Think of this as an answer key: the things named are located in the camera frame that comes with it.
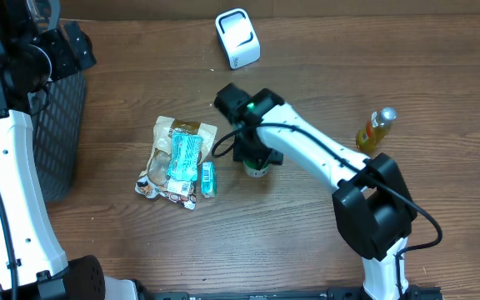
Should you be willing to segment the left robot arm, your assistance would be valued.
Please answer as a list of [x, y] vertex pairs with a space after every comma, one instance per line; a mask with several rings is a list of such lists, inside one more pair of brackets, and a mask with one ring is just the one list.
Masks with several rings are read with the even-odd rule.
[[37, 1], [0, 1], [0, 299], [103, 299], [94, 256], [68, 260], [49, 221], [33, 151], [29, 98], [95, 63], [75, 22], [49, 4], [40, 25]]

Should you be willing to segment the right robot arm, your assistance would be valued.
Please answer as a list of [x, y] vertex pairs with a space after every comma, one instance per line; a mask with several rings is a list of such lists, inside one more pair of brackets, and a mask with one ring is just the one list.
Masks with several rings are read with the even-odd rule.
[[362, 258], [362, 295], [404, 299], [402, 251], [417, 210], [398, 165], [386, 154], [370, 158], [335, 142], [267, 88], [251, 96], [229, 83], [214, 106], [233, 127], [234, 160], [258, 170], [289, 158], [328, 189], [337, 230]]

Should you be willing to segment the teal wet wipes pack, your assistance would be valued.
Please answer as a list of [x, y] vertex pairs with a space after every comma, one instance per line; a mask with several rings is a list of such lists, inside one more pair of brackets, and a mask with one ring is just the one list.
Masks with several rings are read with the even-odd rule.
[[177, 181], [195, 182], [202, 144], [203, 139], [198, 135], [174, 131], [167, 175]]

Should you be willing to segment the yellow liquid bottle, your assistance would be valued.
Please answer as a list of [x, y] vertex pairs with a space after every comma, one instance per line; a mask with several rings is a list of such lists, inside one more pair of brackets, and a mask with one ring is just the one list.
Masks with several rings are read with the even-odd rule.
[[356, 135], [357, 149], [362, 153], [372, 153], [389, 133], [396, 119], [397, 113], [393, 107], [374, 111]]

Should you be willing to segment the brown white snack bag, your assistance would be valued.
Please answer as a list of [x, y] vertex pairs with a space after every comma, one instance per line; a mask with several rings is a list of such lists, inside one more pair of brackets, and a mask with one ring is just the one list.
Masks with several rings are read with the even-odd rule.
[[[172, 135], [180, 131], [200, 136], [202, 147], [197, 165], [198, 177], [195, 182], [177, 181], [168, 176], [171, 161]], [[188, 122], [173, 117], [160, 116], [153, 127], [153, 141], [146, 168], [135, 183], [135, 192], [148, 199], [166, 198], [181, 208], [194, 210], [197, 203], [197, 182], [199, 166], [210, 153], [218, 128], [204, 122]]]

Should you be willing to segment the small teal tissue pack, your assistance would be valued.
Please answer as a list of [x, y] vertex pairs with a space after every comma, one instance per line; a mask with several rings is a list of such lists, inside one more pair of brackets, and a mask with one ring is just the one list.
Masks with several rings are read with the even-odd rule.
[[215, 198], [217, 195], [218, 180], [212, 162], [202, 163], [201, 193], [205, 198]]

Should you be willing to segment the green lid jar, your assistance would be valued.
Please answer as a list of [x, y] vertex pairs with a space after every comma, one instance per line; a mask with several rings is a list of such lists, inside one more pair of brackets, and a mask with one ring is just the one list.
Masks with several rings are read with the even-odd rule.
[[268, 162], [261, 164], [261, 163], [251, 162], [251, 161], [244, 161], [243, 166], [244, 166], [245, 173], [249, 177], [262, 178], [268, 173], [270, 164]]

